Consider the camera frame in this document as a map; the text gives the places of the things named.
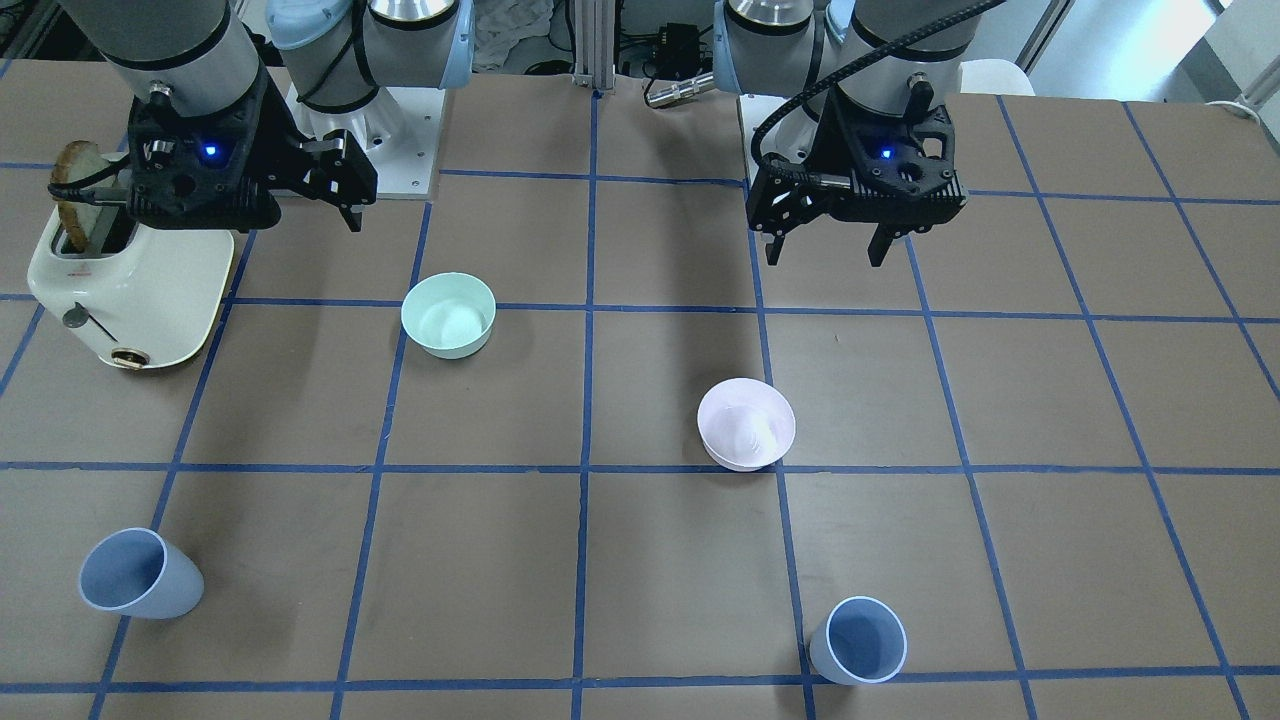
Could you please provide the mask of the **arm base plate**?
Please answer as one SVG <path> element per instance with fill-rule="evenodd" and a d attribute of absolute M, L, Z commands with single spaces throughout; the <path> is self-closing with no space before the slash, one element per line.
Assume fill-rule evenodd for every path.
<path fill-rule="evenodd" d="M 314 110 L 291 86 L 285 101 L 298 127 L 315 138 L 346 129 L 361 142 L 378 172 L 378 197 L 433 196 L 448 92 L 443 88 L 381 88 L 364 108 L 342 114 Z"/>
<path fill-rule="evenodd" d="M 785 97 L 760 94 L 749 94 L 739 97 L 745 176 L 749 184 L 755 179 L 758 168 L 758 163 L 751 155 L 753 137 L 760 123 L 783 102 Z M 800 164 L 812 151 L 817 128 L 817 113 L 808 106 L 801 106 L 771 128 L 762 141 L 762 155 L 773 152 L 781 155 L 788 163 Z"/>

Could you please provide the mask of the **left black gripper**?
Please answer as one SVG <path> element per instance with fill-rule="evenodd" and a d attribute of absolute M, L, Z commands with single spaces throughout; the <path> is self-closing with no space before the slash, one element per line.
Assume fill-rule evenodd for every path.
<path fill-rule="evenodd" d="M 768 266 L 778 265 L 787 234 L 818 217 L 876 224 L 868 260 L 881 268 L 896 228 L 945 224 L 966 206 L 955 156 L 955 124 L 943 104 L 919 117 L 883 117 L 828 92 L 801 161 L 764 155 L 748 196 L 748 224 L 765 233 Z"/>

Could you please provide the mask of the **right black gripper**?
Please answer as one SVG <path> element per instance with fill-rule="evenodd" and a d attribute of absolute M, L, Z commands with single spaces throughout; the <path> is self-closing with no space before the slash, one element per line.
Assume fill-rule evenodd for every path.
<path fill-rule="evenodd" d="M 246 94 L 205 117 L 136 99 L 127 123 L 127 215 L 160 231 L 260 231 L 282 219 L 274 191 L 338 209 L 358 233 L 378 199 L 378 172 L 346 129 L 300 131 L 268 70 Z"/>

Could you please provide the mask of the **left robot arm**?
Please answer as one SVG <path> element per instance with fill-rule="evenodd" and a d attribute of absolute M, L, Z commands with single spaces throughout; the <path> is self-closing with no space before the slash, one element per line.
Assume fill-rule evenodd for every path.
<path fill-rule="evenodd" d="M 951 222 L 969 192 L 946 96 L 992 1 L 719 1 L 716 86 L 778 106 L 744 138 L 748 224 L 780 260 L 822 217 L 868 224 L 879 266 L 893 242 Z"/>

